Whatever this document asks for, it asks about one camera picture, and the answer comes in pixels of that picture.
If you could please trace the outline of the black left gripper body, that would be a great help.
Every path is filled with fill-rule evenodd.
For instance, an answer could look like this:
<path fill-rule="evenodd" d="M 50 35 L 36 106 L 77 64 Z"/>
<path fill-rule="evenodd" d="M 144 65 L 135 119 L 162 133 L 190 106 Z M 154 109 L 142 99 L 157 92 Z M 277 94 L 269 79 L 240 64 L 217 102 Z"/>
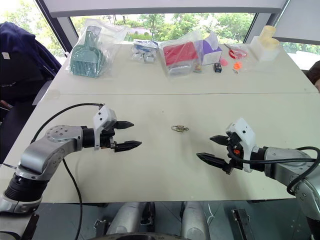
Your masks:
<path fill-rule="evenodd" d="M 105 127 L 100 133 L 100 147 L 102 149 L 109 148 L 116 152 L 117 142 L 114 141 L 115 129 L 118 126 L 116 121 L 112 126 Z"/>

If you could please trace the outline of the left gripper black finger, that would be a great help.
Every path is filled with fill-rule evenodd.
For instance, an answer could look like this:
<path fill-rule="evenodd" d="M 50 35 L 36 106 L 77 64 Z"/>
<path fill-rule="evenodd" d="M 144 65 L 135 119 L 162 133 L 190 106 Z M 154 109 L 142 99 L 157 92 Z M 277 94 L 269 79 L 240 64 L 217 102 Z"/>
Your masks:
<path fill-rule="evenodd" d="M 127 128 L 130 128 L 133 126 L 134 126 L 134 124 L 129 121 L 117 121 L 116 122 L 116 129 L 117 130 L 123 130 L 123 129 L 127 129 Z"/>
<path fill-rule="evenodd" d="M 136 141 L 136 140 L 129 140 L 129 141 L 125 141 L 123 143 L 116 143 L 115 147 L 114 147 L 114 152 L 118 153 L 118 152 L 129 151 L 134 148 L 137 148 L 141 144 L 142 144 L 141 141 Z"/>

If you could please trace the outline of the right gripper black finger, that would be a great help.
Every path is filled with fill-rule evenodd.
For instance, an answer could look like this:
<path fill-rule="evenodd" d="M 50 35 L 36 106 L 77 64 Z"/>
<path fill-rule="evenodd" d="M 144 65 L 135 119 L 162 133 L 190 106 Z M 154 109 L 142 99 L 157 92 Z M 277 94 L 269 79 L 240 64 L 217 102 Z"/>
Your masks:
<path fill-rule="evenodd" d="M 227 146 L 229 144 L 229 137 L 224 135 L 215 135 L 209 138 L 218 145 Z"/>
<path fill-rule="evenodd" d="M 228 171 L 229 164 L 222 158 L 206 152 L 197 153 L 196 156 L 210 166 L 222 169 L 224 172 Z"/>

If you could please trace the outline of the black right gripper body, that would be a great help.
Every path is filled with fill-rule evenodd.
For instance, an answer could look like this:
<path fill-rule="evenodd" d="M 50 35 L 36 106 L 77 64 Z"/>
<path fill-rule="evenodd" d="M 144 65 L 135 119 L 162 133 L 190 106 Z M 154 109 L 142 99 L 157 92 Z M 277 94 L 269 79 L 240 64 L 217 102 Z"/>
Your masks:
<path fill-rule="evenodd" d="M 227 139 L 227 156 L 230 158 L 227 170 L 225 171 L 228 175 L 231 174 L 233 169 L 243 170 L 243 163 L 239 160 L 236 160 L 233 156 L 237 156 L 239 159 L 243 159 L 244 150 L 240 144 L 240 137 L 231 131 L 226 132 Z"/>

